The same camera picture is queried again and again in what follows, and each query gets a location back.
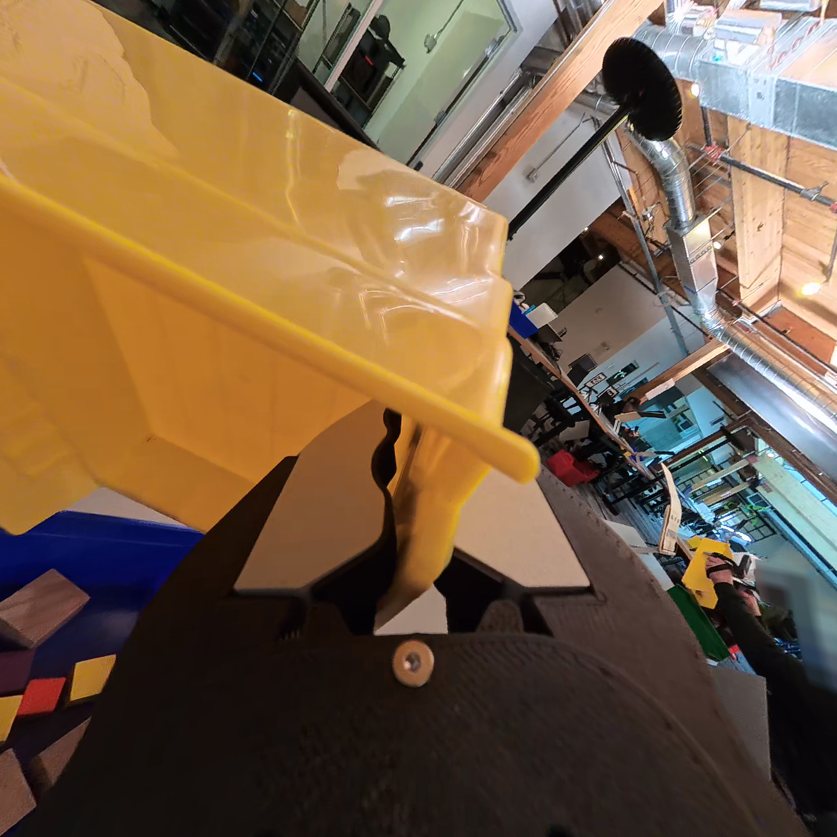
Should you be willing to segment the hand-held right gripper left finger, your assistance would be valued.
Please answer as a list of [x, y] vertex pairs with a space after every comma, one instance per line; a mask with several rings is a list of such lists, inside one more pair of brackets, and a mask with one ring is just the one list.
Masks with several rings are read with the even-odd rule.
[[372, 629], [397, 565], [389, 483], [399, 414], [371, 401], [299, 454], [235, 581], [240, 595], [337, 608], [349, 629]]

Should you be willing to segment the silver ventilation duct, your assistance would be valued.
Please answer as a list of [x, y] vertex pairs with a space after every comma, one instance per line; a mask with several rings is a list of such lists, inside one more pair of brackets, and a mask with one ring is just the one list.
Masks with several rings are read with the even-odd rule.
[[718, 305], [717, 263], [709, 221], [697, 214], [686, 157], [674, 137], [667, 141], [649, 141], [635, 132], [630, 123], [629, 126], [631, 141], [659, 176], [668, 206], [666, 231], [676, 273], [701, 327], [804, 413], [834, 432], [835, 388], [776, 342], [730, 316]]

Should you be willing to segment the small yellow bin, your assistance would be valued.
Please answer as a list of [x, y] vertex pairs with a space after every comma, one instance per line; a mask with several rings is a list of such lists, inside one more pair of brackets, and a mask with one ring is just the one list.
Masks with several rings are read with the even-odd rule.
[[717, 553], [725, 559], [732, 560], [733, 553], [729, 544], [703, 537], [694, 537], [689, 540], [678, 537], [677, 543], [688, 559], [682, 584], [702, 608], [715, 609], [717, 594], [713, 582], [706, 574], [706, 559], [710, 554]]

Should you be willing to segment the black round disc on pole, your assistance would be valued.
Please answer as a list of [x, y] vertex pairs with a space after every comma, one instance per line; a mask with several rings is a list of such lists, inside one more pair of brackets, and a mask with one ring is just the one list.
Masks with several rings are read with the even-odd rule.
[[624, 123], [629, 122], [635, 132], [649, 141], [670, 140], [680, 129], [682, 101], [675, 78], [647, 44], [633, 37], [614, 40], [604, 53], [601, 75], [604, 89], [615, 102], [616, 110], [510, 221], [508, 240], [515, 237], [549, 197]]

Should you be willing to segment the red bag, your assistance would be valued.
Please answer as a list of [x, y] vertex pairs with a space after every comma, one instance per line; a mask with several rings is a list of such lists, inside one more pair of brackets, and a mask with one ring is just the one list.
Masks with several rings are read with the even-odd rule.
[[587, 461], [577, 459], [567, 450], [560, 450], [546, 461], [548, 471], [565, 487], [587, 485], [597, 480], [600, 470]]

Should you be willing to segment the neighbouring wooden board stand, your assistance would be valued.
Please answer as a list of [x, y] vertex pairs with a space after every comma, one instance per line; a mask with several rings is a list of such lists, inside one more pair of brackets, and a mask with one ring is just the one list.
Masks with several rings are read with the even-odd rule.
[[667, 491], [668, 505], [664, 511], [663, 525], [658, 541], [657, 552], [664, 556], [674, 556], [678, 542], [679, 530], [682, 521], [682, 503], [675, 485], [675, 480], [669, 468], [662, 463], [661, 472], [664, 477], [664, 486]]

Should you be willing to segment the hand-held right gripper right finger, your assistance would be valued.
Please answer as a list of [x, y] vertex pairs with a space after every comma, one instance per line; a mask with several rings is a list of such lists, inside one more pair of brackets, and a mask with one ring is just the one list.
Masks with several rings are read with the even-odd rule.
[[434, 588], [449, 631], [477, 631], [494, 607], [500, 631], [548, 631], [537, 599], [586, 594], [590, 581], [536, 481], [490, 470], [459, 514]]

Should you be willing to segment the yellow plastic box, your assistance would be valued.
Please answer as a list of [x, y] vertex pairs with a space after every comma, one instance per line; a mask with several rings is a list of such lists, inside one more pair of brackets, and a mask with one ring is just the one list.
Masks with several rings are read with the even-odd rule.
[[392, 619], [505, 429], [507, 222], [91, 2], [2, 2], [2, 529], [105, 487], [208, 530], [368, 401], [406, 420]]

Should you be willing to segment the blue plastic box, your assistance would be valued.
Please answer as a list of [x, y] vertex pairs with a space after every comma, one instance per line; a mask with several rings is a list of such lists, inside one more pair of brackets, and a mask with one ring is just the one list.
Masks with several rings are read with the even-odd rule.
[[62, 511], [23, 535], [2, 531], [1, 593], [55, 570], [88, 596], [26, 648], [2, 632], [2, 698], [25, 696], [2, 735], [37, 796], [57, 779], [143, 608], [202, 534], [157, 522]]

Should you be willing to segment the long wooden desk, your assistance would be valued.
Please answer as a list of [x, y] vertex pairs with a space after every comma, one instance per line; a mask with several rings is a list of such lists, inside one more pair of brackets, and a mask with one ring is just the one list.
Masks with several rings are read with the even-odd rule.
[[588, 400], [581, 394], [580, 390], [573, 384], [568, 376], [561, 371], [558, 367], [552, 364], [548, 357], [535, 345], [531, 340], [522, 337], [512, 326], [508, 326], [507, 329], [508, 335], [515, 340], [524, 351], [529, 353], [531, 359], [542, 367], [544, 367], [558, 382], [563, 384], [568, 391], [572, 394], [572, 396], [576, 399], [578, 404], [586, 411], [589, 415], [591, 421], [595, 422], [603, 432], [615, 445], [618, 445], [620, 450], [623, 453], [623, 457], [629, 463], [629, 466], [637, 471], [641, 476], [643, 476], [647, 480], [658, 480], [660, 479], [661, 475], [650, 470], [644, 464], [643, 456], [644, 454], [641, 452], [637, 452], [633, 449], [633, 447], [628, 443], [626, 439], [619, 435], [618, 430], [615, 428], [615, 425], [609, 422], [602, 414], [601, 411], [597, 410], [593, 407]]

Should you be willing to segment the pile of coloured wooden cubes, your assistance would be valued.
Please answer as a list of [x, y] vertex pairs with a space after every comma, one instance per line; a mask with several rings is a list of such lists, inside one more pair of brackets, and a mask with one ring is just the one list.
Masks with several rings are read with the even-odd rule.
[[89, 727], [78, 723], [21, 760], [8, 741], [15, 727], [54, 716], [62, 708], [98, 697], [116, 663], [115, 654], [74, 662], [68, 675], [35, 677], [37, 651], [66, 627], [89, 602], [89, 595], [55, 569], [38, 576], [2, 601], [1, 834], [25, 820], [60, 778]]

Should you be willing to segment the green bin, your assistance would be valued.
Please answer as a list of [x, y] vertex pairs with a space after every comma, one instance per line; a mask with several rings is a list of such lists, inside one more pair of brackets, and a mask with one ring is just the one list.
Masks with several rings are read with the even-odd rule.
[[714, 662], [730, 659], [731, 654], [723, 638], [692, 593], [679, 584], [671, 586], [667, 593], [694, 633], [706, 658]]

